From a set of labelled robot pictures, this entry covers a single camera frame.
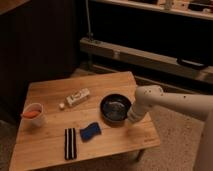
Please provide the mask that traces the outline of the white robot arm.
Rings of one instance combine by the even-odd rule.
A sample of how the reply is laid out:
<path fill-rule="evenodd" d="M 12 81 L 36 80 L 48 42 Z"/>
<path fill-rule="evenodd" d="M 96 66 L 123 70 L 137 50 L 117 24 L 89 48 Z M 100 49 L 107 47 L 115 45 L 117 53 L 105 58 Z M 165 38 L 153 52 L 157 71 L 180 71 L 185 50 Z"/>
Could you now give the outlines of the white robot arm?
<path fill-rule="evenodd" d="M 153 106 L 194 117 L 205 122 L 193 171 L 213 171 L 213 95 L 168 93 L 158 85 L 139 86 L 127 118 L 139 122 Z"/>

